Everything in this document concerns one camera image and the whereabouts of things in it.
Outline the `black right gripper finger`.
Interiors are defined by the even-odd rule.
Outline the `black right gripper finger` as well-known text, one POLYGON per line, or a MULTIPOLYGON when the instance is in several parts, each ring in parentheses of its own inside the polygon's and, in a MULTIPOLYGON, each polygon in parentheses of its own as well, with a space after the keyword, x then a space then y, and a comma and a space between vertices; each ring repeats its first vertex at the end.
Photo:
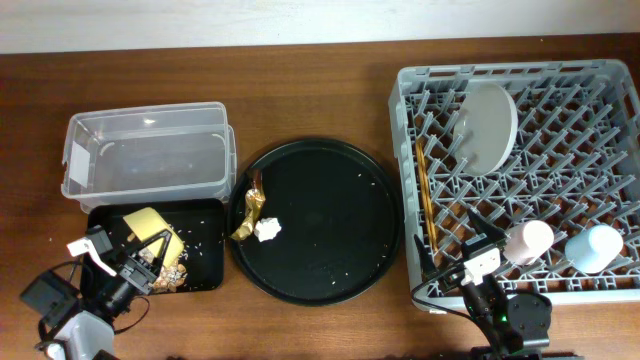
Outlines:
POLYGON ((467 216, 477 234, 483 234, 489 243, 496 245, 499 249, 505 247, 506 233, 503 229, 485 220, 472 208, 467 210, 467 216))
POLYGON ((425 283, 430 283, 439 275, 439 269, 436 267, 433 258, 427 251, 422 239, 418 235, 414 235, 413 240, 419 257, 419 265, 423 281, 425 283))

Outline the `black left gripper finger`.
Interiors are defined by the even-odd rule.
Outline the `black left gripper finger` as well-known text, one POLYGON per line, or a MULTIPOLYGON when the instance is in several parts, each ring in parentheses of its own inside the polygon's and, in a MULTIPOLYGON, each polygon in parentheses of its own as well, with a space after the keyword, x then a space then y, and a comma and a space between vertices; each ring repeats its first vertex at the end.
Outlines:
POLYGON ((156 241, 160 243, 159 253, 155 259, 155 274, 159 275, 161 273, 164 258, 166 256, 167 250, 170 246, 172 239, 172 233, 170 230, 164 230, 158 234, 156 237, 156 241))
MULTIPOLYGON (((136 235, 134 232, 131 232, 130 234, 130 238, 131 240, 137 239, 138 243, 134 244, 132 246, 132 249, 130 250, 130 255, 131 256, 138 256, 139 253, 143 250, 143 249, 148 249, 150 246, 154 246, 156 243, 158 243, 158 245, 160 246, 160 243, 156 241, 156 237, 158 236, 158 234, 160 233, 156 233, 150 237, 148 237, 145 240, 142 240, 138 235, 136 235)), ((154 259, 156 259, 156 256, 159 253, 159 248, 158 250, 150 250, 150 253, 153 255, 154 259)))

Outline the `yellow bowl with food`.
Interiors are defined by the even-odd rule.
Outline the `yellow bowl with food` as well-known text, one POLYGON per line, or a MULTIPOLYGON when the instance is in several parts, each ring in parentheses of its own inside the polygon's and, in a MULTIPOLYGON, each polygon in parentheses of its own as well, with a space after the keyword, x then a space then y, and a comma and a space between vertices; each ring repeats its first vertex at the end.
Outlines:
POLYGON ((163 230, 171 233, 171 239, 163 259, 163 266, 170 267, 184 250, 184 243, 171 226, 153 208, 146 207, 124 217, 132 233, 141 241, 151 238, 163 230))

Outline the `pink plastic cup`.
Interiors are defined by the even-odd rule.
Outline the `pink plastic cup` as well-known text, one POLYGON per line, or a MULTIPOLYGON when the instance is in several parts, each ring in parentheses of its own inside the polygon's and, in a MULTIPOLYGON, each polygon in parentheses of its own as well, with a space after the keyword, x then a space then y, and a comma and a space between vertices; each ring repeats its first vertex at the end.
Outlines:
POLYGON ((518 266, 532 264, 553 244, 554 232, 545 222, 531 220, 505 231, 504 257, 518 266))

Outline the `gold foil wrapper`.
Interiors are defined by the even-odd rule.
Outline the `gold foil wrapper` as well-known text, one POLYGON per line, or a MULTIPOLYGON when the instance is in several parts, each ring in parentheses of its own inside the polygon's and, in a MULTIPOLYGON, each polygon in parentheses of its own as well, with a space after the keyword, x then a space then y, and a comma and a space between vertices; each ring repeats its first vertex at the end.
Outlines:
POLYGON ((260 218, 261 210, 266 202, 266 195, 263 190, 262 173, 259 169, 251 170, 249 173, 251 188, 245 193, 245 216, 241 224, 231 235, 237 242, 249 237, 260 218))

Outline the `white tissue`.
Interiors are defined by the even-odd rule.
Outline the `white tissue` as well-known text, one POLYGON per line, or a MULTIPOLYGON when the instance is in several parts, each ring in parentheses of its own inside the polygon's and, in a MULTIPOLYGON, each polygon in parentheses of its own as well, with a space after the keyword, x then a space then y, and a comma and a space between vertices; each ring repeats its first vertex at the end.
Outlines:
POLYGON ((265 242, 273 240, 281 229, 277 218, 263 218, 256 223, 253 233, 259 242, 265 242))

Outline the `light blue cup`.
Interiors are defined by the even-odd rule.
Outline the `light blue cup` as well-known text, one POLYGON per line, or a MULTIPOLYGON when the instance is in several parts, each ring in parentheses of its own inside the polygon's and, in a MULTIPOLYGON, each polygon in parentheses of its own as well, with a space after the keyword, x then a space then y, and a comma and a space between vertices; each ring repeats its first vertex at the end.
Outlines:
POLYGON ((600 224, 569 239, 564 253, 575 269, 595 274, 603 271, 620 253, 622 247, 622 235, 615 228, 600 224))

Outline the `grey round plate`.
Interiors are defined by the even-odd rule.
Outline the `grey round plate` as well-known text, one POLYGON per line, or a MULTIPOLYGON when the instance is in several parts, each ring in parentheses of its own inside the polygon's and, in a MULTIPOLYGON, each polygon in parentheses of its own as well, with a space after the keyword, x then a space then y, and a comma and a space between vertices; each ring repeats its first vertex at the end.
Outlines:
POLYGON ((510 155, 516 140, 518 114, 511 95, 500 85, 475 87, 461 104, 453 135, 458 147, 452 152, 463 171, 484 176, 498 170, 510 155))

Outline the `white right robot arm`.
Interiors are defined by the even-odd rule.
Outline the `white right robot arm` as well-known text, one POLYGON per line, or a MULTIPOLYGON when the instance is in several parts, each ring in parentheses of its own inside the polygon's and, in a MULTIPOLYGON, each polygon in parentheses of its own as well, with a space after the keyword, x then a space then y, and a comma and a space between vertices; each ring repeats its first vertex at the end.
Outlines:
POLYGON ((482 238, 462 244, 462 257, 448 267, 435 266, 419 236, 414 237, 423 282, 411 292, 412 301, 460 316, 483 333, 489 345, 474 347, 473 359, 540 359, 549 346, 552 303, 538 293, 515 291, 507 294, 494 276, 500 267, 501 251, 508 236, 477 212, 467 212, 471 225, 482 238), (422 289, 438 283, 444 290, 458 289, 464 313, 418 298, 422 289))

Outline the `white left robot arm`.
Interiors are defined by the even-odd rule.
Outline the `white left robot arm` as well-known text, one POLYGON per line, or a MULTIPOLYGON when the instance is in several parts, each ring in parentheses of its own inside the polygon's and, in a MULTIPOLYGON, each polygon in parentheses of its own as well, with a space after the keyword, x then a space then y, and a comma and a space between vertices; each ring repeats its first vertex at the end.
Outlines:
POLYGON ((107 232, 96 226, 67 245, 73 257, 89 255, 107 275, 96 295, 85 296, 54 266, 39 274, 20 300, 40 315, 39 342, 34 348, 48 359, 113 359, 114 320, 131 303, 153 291, 169 245, 177 237, 161 230, 137 243, 115 249, 107 232))

